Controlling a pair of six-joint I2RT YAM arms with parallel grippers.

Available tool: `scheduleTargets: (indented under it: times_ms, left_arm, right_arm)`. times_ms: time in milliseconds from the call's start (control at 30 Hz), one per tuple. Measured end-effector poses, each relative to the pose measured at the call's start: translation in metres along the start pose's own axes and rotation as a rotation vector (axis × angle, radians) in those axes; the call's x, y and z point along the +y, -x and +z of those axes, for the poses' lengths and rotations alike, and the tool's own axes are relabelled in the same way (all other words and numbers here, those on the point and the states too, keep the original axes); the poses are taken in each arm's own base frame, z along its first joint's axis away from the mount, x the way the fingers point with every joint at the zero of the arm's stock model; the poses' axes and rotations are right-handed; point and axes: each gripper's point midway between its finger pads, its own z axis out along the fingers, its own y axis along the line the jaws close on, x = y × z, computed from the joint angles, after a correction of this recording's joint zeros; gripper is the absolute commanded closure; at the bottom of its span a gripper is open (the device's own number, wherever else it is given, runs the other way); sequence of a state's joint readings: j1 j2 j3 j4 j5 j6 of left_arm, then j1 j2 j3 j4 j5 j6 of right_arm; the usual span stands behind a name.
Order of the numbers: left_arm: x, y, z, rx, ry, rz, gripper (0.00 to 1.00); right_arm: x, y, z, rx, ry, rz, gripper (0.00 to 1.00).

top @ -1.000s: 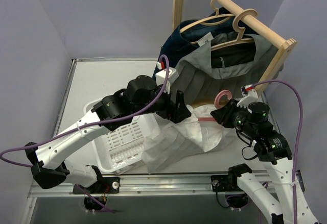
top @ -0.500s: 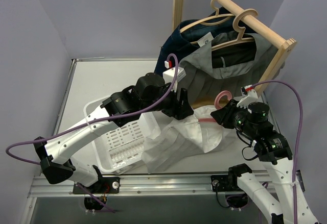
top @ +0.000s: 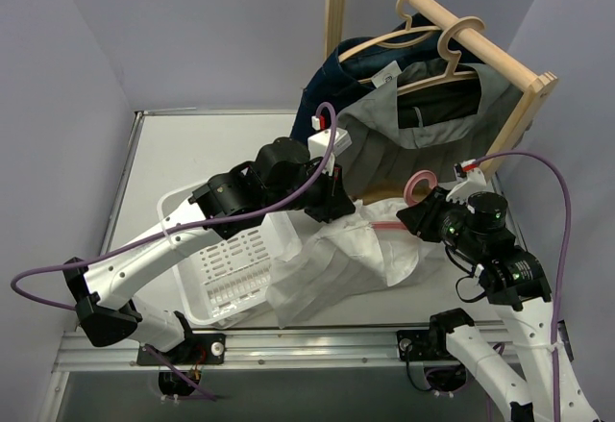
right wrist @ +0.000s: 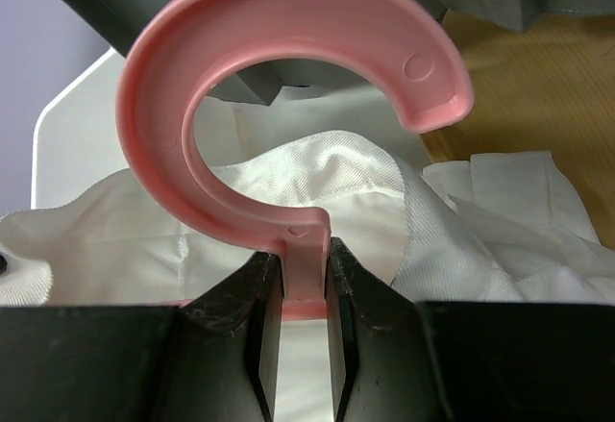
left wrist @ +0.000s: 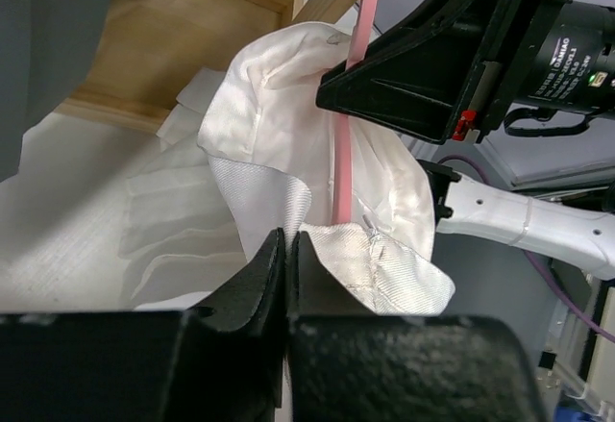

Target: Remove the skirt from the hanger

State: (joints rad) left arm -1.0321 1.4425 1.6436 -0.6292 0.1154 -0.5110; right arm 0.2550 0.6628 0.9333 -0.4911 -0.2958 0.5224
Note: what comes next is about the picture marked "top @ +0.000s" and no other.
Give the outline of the pink plastic hanger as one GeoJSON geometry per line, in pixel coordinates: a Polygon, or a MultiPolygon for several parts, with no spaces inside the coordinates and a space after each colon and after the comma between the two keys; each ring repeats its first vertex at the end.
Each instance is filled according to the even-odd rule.
{"type": "MultiPolygon", "coordinates": [[[[414,207],[422,202],[438,185],[437,177],[428,170],[421,170],[413,174],[406,182],[403,198],[408,207],[414,207]]],[[[377,221],[371,226],[376,230],[405,230],[406,226],[400,221],[377,221]]]]}

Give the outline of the white pleated skirt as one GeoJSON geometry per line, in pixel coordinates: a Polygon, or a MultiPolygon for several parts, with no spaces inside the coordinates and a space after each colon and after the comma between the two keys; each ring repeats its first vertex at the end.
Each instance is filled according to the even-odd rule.
{"type": "Polygon", "coordinates": [[[266,302],[281,328],[306,321],[347,297],[419,285],[445,263],[443,248],[413,236],[396,213],[401,198],[365,205],[294,239],[270,268],[266,302]]]}

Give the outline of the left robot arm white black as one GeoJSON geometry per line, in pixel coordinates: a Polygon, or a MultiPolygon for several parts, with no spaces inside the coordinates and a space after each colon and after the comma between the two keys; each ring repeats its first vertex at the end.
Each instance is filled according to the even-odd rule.
{"type": "Polygon", "coordinates": [[[201,251],[216,245],[229,250],[234,237],[259,229],[271,214],[303,211],[331,223],[354,213],[334,158],[341,141],[331,129],[306,144],[279,137],[254,160],[198,186],[122,253],[104,261],[77,260],[64,278],[90,343],[102,348],[131,339],[158,349],[172,363],[187,361],[194,340],[185,316],[142,303],[136,294],[201,251]]]}

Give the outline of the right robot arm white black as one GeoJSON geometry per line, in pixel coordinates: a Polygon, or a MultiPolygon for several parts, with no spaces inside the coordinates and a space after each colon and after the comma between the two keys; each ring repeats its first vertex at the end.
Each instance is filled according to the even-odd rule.
{"type": "Polygon", "coordinates": [[[554,295],[538,259],[506,228],[506,200],[482,191],[457,204],[446,194],[436,187],[397,216],[412,235],[443,244],[471,265],[472,277],[504,322],[522,370],[516,372],[483,339],[461,308],[430,318],[430,351],[462,364],[507,421],[599,420],[563,343],[551,338],[554,295]]]}

